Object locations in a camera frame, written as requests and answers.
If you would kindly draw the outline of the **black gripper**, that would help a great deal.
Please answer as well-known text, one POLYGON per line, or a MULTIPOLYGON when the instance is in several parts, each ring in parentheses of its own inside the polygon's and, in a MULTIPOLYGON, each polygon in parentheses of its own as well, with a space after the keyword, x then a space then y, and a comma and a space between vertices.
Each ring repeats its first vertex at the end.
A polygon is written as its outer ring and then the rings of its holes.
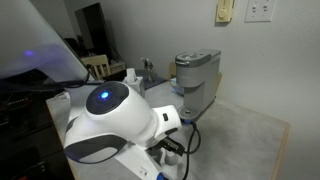
POLYGON ((173 140, 170 137, 166 137, 163 140, 157 142, 155 145, 149 147, 147 152, 151 155, 159 154, 162 150, 168 150, 169 152, 173 152, 179 156, 184 154, 185 148, 184 146, 173 140))

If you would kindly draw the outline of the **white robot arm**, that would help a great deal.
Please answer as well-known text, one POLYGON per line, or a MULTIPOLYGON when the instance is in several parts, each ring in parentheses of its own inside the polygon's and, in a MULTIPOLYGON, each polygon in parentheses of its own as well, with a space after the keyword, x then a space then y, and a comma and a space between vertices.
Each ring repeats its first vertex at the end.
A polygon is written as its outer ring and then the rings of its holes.
POLYGON ((146 151, 182 126, 172 105, 152 108, 123 82, 95 83, 29 0, 0 0, 0 67, 3 91, 69 93, 64 152, 78 163, 100 163, 128 143, 146 151))

